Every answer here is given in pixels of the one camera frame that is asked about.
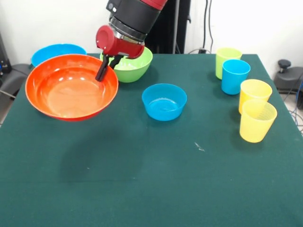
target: green bowl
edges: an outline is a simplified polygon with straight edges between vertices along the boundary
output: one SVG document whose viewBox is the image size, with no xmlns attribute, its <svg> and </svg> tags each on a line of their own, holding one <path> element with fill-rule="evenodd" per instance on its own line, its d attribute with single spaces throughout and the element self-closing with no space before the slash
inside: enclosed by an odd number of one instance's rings
<svg viewBox="0 0 303 227">
<path fill-rule="evenodd" d="M 115 67 L 115 73 L 120 82 L 132 83 L 140 79 L 149 68 L 152 61 L 152 52 L 144 47 L 142 55 L 137 59 L 127 59 L 124 57 L 120 63 Z"/>
</svg>

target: cable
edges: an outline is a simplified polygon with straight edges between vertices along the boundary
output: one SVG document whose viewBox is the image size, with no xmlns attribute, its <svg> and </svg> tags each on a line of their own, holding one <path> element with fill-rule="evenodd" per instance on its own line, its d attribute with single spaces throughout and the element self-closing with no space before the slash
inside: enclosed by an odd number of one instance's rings
<svg viewBox="0 0 303 227">
<path fill-rule="evenodd" d="M 203 48 L 205 48 L 205 42 L 206 42 L 206 15 L 207 15 L 207 6 L 208 6 L 208 0 L 206 0 L 205 11 L 204 11 L 204 39 L 203 39 Z"/>
<path fill-rule="evenodd" d="M 181 53 L 178 43 L 176 43 L 176 49 L 178 53 Z"/>
<path fill-rule="evenodd" d="M 0 90 L 0 93 L 3 93 L 3 94 L 5 94 L 5 95 L 7 95 L 7 96 L 9 96 L 9 97 L 11 97 L 11 98 L 16 98 L 16 96 L 13 96 L 13 95 L 11 95 L 10 93 L 7 93 L 7 92 L 2 91 L 2 90 Z"/>
<path fill-rule="evenodd" d="M 212 30 L 211 30 L 211 27 L 210 27 L 210 12 L 211 12 L 211 8 L 212 8 L 212 2 L 213 2 L 213 0 L 210 0 L 210 2 L 209 2 L 209 8 L 208 8 L 208 30 L 209 30 L 210 38 L 211 38 L 211 40 L 212 40 L 212 43 L 211 43 L 211 45 L 210 45 L 210 53 L 212 52 L 213 44 L 214 44 L 214 39 L 213 39 L 213 35 L 212 35 Z"/>
<path fill-rule="evenodd" d="M 290 91 L 287 93 L 287 95 L 286 95 L 286 97 L 283 99 L 283 101 L 285 101 L 285 100 L 289 97 L 289 95 L 292 93 L 292 91 L 293 91 L 295 85 L 299 82 L 299 80 L 301 79 L 301 77 L 303 77 L 303 73 L 300 75 L 300 77 L 298 78 L 298 80 L 293 84 L 292 88 L 291 88 Z"/>
<path fill-rule="evenodd" d="M 207 51 L 207 52 L 211 53 L 209 50 L 206 50 L 206 49 L 204 49 L 204 48 L 198 48 L 198 49 L 192 50 L 192 51 L 189 52 L 188 54 L 191 54 L 192 52 L 199 51 L 199 50 L 203 50 L 203 51 Z"/>
<path fill-rule="evenodd" d="M 14 70 L 14 71 L 16 71 L 16 72 L 22 73 L 23 75 L 25 75 L 26 77 L 28 77 L 28 74 L 26 74 L 25 72 L 22 72 L 20 70 L 14 69 L 14 68 L 11 68 L 11 69 Z"/>
<path fill-rule="evenodd" d="M 292 92 L 295 84 L 297 83 L 298 81 L 296 81 L 292 87 L 292 89 L 289 91 L 289 93 L 287 94 L 286 98 L 284 99 L 284 101 L 289 97 L 290 93 Z M 300 86 L 299 86 L 299 89 L 297 91 L 297 94 L 296 94 L 296 103 L 295 103 L 295 109 L 294 110 L 288 110 L 291 117 L 294 119 L 294 122 L 295 122 L 295 125 L 298 127 L 301 135 L 303 136 L 303 129 L 300 130 L 300 127 L 303 127 L 303 125 L 299 124 L 298 122 L 298 118 L 303 122 L 303 117 L 301 117 L 299 114 L 298 114 L 298 100 L 299 100 L 299 93 L 301 91 L 301 89 L 303 88 L 303 81 L 301 82 Z"/>
</svg>

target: white wall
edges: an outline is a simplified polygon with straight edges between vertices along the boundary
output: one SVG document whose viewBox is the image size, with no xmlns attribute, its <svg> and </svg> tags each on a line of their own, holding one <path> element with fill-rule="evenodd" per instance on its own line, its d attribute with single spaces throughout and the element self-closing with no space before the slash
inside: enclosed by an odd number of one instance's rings
<svg viewBox="0 0 303 227">
<path fill-rule="evenodd" d="M 187 52 L 203 45 L 205 2 L 192 0 L 193 23 L 188 24 Z M 302 9 L 302 0 L 213 0 L 213 52 L 231 46 L 243 53 L 257 53 L 271 76 L 281 58 L 303 66 Z M 206 48 L 210 48 L 209 37 Z"/>
<path fill-rule="evenodd" d="M 202 46 L 205 0 L 191 0 L 186 51 Z M 53 43 L 75 43 L 88 52 L 98 28 L 108 22 L 107 0 L 0 0 L 0 32 L 12 63 L 30 62 L 32 54 Z M 213 52 L 232 46 L 257 53 L 270 75 L 287 58 L 303 66 L 303 1 L 213 0 Z"/>
<path fill-rule="evenodd" d="M 30 62 L 55 43 L 96 48 L 97 30 L 108 23 L 107 0 L 0 0 L 0 32 L 11 63 Z"/>
</svg>

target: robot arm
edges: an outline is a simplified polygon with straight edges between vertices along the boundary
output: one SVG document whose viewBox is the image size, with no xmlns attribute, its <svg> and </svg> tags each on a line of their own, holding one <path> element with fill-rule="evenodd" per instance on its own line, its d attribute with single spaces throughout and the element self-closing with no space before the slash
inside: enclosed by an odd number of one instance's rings
<svg viewBox="0 0 303 227">
<path fill-rule="evenodd" d="M 96 36 L 97 47 L 103 50 L 103 63 L 96 80 L 101 81 L 110 67 L 114 68 L 127 56 L 138 58 L 144 50 L 144 40 L 167 0 L 109 0 L 107 10 L 112 13 L 109 25 L 102 26 Z"/>
</svg>

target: orange bowl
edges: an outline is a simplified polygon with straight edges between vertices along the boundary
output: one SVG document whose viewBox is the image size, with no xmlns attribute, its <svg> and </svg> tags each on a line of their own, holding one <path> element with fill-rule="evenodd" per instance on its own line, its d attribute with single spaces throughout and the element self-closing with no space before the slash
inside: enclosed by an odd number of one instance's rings
<svg viewBox="0 0 303 227">
<path fill-rule="evenodd" d="M 89 119 L 107 107 L 118 91 L 118 78 L 110 67 L 101 83 L 95 80 L 101 64 L 81 54 L 51 58 L 29 74 L 27 99 L 38 111 L 59 120 Z"/>
</svg>

